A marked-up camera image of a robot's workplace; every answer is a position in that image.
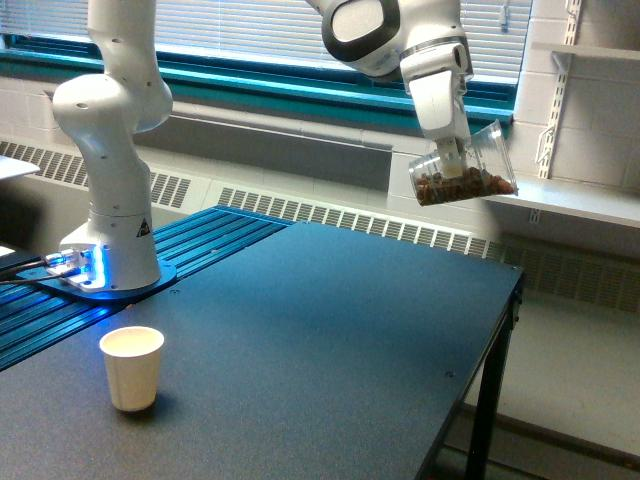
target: shelf bracket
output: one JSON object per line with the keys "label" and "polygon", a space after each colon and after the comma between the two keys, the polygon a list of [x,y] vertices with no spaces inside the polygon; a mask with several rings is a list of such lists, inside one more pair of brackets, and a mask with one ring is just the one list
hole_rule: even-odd
{"label": "shelf bracket", "polygon": [[560,75],[567,75],[569,73],[571,56],[570,53],[551,52],[551,58],[553,59],[553,63],[556,64],[556,67],[558,67]]}
{"label": "shelf bracket", "polygon": [[[564,45],[575,45],[580,25],[580,13],[582,11],[582,0],[566,0],[565,8],[568,13],[567,30],[564,38]],[[551,104],[551,114],[547,129],[542,132],[538,141],[538,151],[536,152],[536,163],[539,165],[538,177],[548,179],[551,175],[551,164],[553,153],[556,147],[558,129],[560,127],[560,117],[564,105],[564,95],[569,81],[571,62],[573,56],[567,53],[552,52],[551,56],[558,67],[558,80],[556,91]]]}

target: clear plastic cup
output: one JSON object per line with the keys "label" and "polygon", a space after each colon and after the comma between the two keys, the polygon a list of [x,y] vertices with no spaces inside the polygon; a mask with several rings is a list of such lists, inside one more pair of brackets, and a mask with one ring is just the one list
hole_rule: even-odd
{"label": "clear plastic cup", "polygon": [[462,165],[446,176],[442,159],[435,151],[412,162],[411,183],[422,206],[457,202],[490,195],[518,194],[518,185],[509,161],[500,122],[496,121],[472,135],[465,144]]}

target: blue aluminum rail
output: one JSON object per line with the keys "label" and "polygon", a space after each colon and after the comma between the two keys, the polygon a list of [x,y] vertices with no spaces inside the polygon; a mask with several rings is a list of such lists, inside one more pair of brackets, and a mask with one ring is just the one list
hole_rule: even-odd
{"label": "blue aluminum rail", "polygon": [[[154,238],[158,259],[175,265],[180,281],[291,223],[214,207],[159,228]],[[0,286],[0,371],[123,308],[78,301],[35,285]]]}

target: black cable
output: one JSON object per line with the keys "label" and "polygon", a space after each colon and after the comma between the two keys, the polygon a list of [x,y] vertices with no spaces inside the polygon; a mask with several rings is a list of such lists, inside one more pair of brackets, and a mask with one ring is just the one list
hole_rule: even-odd
{"label": "black cable", "polygon": [[69,270],[68,272],[64,272],[64,273],[59,273],[57,275],[48,275],[46,277],[39,277],[39,278],[28,278],[28,279],[17,279],[17,280],[3,280],[0,282],[0,285],[24,285],[24,284],[28,284],[28,283],[37,283],[37,282],[41,282],[43,280],[54,280],[56,278],[64,278],[64,277],[71,277],[73,275],[77,275],[78,273],[80,273],[80,269],[79,268],[74,268],[73,270]]}
{"label": "black cable", "polygon": [[23,270],[30,270],[30,269],[36,268],[36,267],[44,267],[46,264],[47,264],[46,261],[38,260],[36,262],[29,262],[29,263],[25,263],[23,265],[18,265],[16,267],[11,267],[11,268],[8,268],[8,269],[3,270],[2,272],[0,272],[0,278],[13,276],[16,273],[22,272]]}

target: coffee beans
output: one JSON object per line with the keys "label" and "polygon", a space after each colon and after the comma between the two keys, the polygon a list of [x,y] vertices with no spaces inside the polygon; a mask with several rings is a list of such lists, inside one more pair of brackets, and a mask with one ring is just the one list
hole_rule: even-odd
{"label": "coffee beans", "polygon": [[460,177],[445,178],[441,173],[423,173],[415,180],[416,197],[420,205],[456,202],[489,195],[508,195],[515,189],[500,175],[487,170],[467,168]]}

